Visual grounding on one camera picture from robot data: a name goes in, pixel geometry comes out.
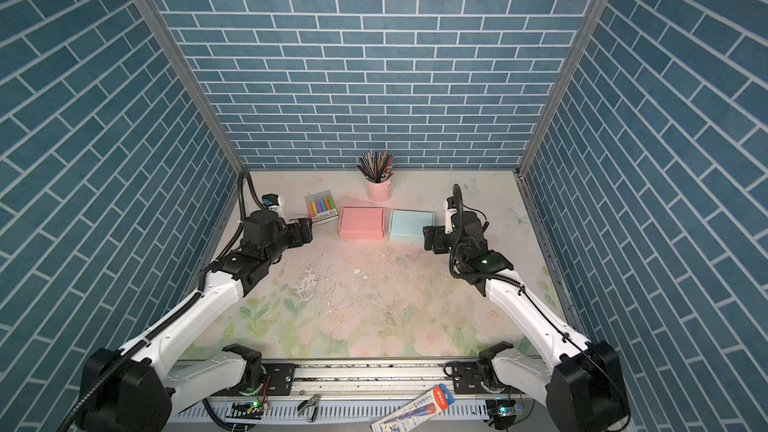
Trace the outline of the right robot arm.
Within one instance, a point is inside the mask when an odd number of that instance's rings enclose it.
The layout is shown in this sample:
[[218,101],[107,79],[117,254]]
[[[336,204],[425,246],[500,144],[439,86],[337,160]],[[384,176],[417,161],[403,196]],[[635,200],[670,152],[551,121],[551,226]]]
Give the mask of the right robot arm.
[[423,229],[424,247],[449,258],[449,273],[476,287],[516,322],[540,357],[498,344],[484,362],[496,386],[511,386],[543,404],[560,431],[621,431],[631,406],[617,352],[590,341],[550,310],[513,264],[489,248],[472,210],[449,212],[444,226]]

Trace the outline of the light blue paper box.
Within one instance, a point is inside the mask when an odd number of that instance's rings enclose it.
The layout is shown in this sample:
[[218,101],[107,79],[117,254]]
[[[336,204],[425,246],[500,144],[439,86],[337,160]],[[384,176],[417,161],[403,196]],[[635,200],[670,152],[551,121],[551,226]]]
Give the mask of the light blue paper box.
[[427,211],[392,210],[388,237],[393,242],[422,246],[423,229],[435,224],[435,214]]

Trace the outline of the pink paper box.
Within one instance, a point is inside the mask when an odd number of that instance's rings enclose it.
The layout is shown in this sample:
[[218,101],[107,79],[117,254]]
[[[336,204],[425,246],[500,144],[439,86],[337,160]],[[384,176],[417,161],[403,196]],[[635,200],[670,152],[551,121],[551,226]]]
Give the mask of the pink paper box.
[[384,237],[385,211],[380,207],[344,207],[339,236],[343,239],[379,240]]

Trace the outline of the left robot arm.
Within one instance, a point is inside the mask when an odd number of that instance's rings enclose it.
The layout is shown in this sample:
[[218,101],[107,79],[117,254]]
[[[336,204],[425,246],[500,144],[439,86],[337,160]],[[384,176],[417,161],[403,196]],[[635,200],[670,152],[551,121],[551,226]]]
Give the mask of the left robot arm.
[[101,348],[87,359],[78,401],[60,430],[160,431],[171,416],[219,391],[236,389],[244,396],[265,391],[261,353],[239,344],[178,375],[171,372],[183,352],[254,289],[286,250],[313,239],[311,219],[287,222],[273,210],[251,213],[241,228],[239,247],[213,262],[182,303],[121,347]]

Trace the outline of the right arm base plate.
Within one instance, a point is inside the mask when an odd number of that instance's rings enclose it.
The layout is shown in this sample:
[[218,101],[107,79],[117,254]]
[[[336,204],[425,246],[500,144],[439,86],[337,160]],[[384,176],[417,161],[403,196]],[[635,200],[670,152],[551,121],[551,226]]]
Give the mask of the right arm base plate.
[[456,394],[497,394],[503,389],[491,367],[484,361],[451,361],[443,366]]

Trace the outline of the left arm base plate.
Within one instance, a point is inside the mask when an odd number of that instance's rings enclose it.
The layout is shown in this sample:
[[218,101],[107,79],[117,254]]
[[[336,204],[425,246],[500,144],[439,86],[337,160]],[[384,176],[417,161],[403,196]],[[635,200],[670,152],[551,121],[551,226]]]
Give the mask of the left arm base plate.
[[256,385],[235,385],[227,390],[230,395],[277,396],[290,395],[297,366],[294,363],[266,363]]

